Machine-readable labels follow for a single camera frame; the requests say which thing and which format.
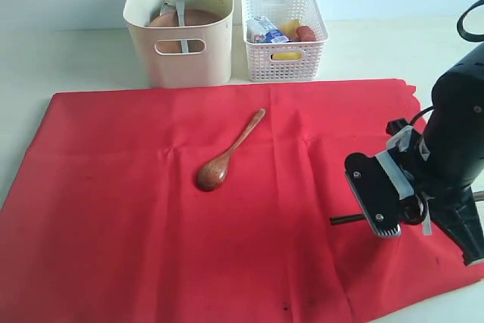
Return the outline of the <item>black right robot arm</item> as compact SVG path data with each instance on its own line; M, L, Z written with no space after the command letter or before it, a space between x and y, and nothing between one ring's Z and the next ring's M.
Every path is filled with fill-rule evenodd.
M471 185L483 171L483 46L441 75L431 115L401 154L416 191L430 198L431 220L461 249L464 263L483 261L483 231Z

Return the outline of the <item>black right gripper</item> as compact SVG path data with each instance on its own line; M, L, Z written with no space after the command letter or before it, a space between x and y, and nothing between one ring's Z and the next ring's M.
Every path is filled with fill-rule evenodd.
M483 142L440 139L429 149L423 137L398 138L392 155L414 195L402 201L409 225L432 221L461 250L465 266L483 263L483 229L470 185L483 171Z

